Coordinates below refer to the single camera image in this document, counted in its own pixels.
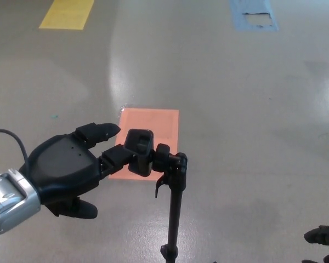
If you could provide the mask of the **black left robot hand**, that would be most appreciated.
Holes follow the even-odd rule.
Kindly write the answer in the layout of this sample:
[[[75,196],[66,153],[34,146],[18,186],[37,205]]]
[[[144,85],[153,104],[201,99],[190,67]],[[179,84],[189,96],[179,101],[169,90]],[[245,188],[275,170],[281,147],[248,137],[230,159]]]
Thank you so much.
[[[104,151],[100,157],[90,149],[119,132],[116,124],[89,123],[37,146],[28,157],[29,168],[21,167],[20,172],[29,174],[41,205],[55,216],[95,219],[97,207],[81,200],[80,195],[129,164],[133,154],[121,144]]]

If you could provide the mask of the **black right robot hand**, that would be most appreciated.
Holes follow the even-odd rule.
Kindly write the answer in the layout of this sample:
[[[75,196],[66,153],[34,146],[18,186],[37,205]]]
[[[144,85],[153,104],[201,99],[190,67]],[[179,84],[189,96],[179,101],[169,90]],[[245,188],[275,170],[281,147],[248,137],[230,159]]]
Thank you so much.
[[[329,246],[329,226],[321,225],[304,234],[304,239],[310,244]],[[324,257],[324,262],[329,262],[329,255]]]

